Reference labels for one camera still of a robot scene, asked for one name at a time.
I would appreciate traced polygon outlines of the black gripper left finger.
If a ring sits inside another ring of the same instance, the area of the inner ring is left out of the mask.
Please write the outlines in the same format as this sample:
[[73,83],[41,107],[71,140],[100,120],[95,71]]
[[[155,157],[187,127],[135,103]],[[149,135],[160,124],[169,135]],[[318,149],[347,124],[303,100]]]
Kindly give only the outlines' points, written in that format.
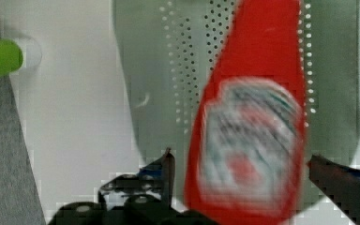
[[175,158],[170,149],[161,157],[102,185],[96,202],[60,207],[48,225],[218,225],[195,210],[172,207]]

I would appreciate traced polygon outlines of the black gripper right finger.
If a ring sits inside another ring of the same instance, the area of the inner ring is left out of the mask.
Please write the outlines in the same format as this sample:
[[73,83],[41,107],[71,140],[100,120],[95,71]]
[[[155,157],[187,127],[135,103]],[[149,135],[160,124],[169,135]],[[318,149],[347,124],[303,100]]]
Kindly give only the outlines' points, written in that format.
[[313,155],[308,166],[309,180],[352,222],[360,225],[360,170]]

